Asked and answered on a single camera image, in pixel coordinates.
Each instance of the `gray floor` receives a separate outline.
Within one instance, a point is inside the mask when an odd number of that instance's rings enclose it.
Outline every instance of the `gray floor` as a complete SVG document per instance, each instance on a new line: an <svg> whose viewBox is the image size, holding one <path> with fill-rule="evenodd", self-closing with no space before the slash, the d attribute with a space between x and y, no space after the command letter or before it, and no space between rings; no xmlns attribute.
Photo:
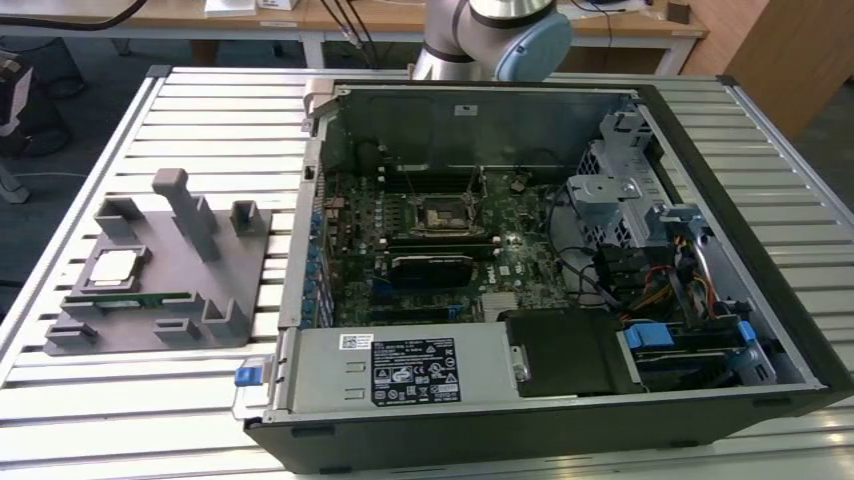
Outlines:
<svg viewBox="0 0 854 480"><path fill-rule="evenodd" d="M88 88L75 98L56 102L74 132L74 141L60 152L42 158L7 162L14 173L75 172L86 174L110 139L140 81L152 64L190 64L184 41L135 40L134 55L119 57L106 39L68 41ZM331 46L332 68L356 68L352 51ZM417 46L397 45L390 52L380 45L386 66L403 68L414 58ZM303 67L302 51L286 44L286 56L272 55L271 42L224 42L220 66ZM849 206L854 206L854 87L844 87L815 118L797 147L826 178ZM24 205L0 202L0 280L24 281L83 183L82 178L43 176L22 178L32 192ZM0 287L0 314L8 310L16 291Z"/></svg>

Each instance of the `warning label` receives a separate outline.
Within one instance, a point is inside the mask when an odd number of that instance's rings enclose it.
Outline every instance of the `warning label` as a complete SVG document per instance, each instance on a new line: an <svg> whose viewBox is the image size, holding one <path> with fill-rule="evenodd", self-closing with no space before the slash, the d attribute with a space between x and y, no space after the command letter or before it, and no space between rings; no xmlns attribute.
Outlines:
<svg viewBox="0 0 854 480"><path fill-rule="evenodd" d="M453 338L371 344L371 400L378 407L459 402Z"/></svg>

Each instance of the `circuit board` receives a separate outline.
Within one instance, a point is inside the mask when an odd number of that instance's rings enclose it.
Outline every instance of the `circuit board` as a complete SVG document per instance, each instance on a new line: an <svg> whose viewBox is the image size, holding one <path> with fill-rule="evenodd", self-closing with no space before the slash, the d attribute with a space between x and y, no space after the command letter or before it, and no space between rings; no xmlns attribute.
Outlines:
<svg viewBox="0 0 854 480"><path fill-rule="evenodd" d="M479 173L473 195L478 221L470 231L487 238L490 254L475 259L467 284L459 288L401 289L388 280L386 242L410 238L410 232L417 231L419 213L413 204L430 212L430 201L447 203L453 196L413 201L418 195L387 191L382 178L331 176L326 208L338 292L336 326L481 322L486 318L481 298L499 292L513 292L519 309L567 306L571 293L543 232L546 194L557 186L526 185L527 180L513 170ZM439 225L462 230L462 225L453 222L450 219ZM407 313L405 320L398 318L401 312Z"/></svg>

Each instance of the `blue plastic tab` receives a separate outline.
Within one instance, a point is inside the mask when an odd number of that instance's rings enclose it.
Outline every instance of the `blue plastic tab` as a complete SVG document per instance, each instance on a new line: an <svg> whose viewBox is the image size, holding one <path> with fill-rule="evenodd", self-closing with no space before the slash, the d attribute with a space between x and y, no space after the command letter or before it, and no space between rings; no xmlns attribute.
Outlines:
<svg viewBox="0 0 854 480"><path fill-rule="evenodd" d="M637 323L626 329L623 334L631 350L671 347L674 345L670 330L667 330L667 325L663 323Z"/></svg>
<svg viewBox="0 0 854 480"><path fill-rule="evenodd" d="M235 371L235 387L256 387L264 383L262 367L240 367Z"/></svg>
<svg viewBox="0 0 854 480"><path fill-rule="evenodd" d="M753 329L753 325L750 325L750 322L746 322L743 320L738 322L738 331L742 334L745 342L750 343L757 339L757 331Z"/></svg>
<svg viewBox="0 0 854 480"><path fill-rule="evenodd" d="M462 305L449 305L449 320L457 320L457 315L462 312Z"/></svg>

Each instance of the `metal slatted table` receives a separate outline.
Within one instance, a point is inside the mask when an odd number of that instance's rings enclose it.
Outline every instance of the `metal slatted table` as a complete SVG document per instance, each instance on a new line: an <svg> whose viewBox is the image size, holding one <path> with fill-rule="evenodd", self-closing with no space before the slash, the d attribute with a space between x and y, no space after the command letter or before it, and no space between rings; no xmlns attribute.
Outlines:
<svg viewBox="0 0 854 480"><path fill-rule="evenodd" d="M402 72L176 68L147 78L0 329L0 477L292 478L234 419L234 371L272 353L306 134L311 76ZM561 75L595 81L598 75ZM738 87L707 77L610 76L662 91L798 296L854 367L854 217ZM243 348L54 358L44 333L95 244L106 195L150 192L182 167L212 208L255 199L275 211L254 341ZM690 199L675 169L673 180ZM711 446L447 466L358 478L854 478L854 401L769 421Z"/></svg>

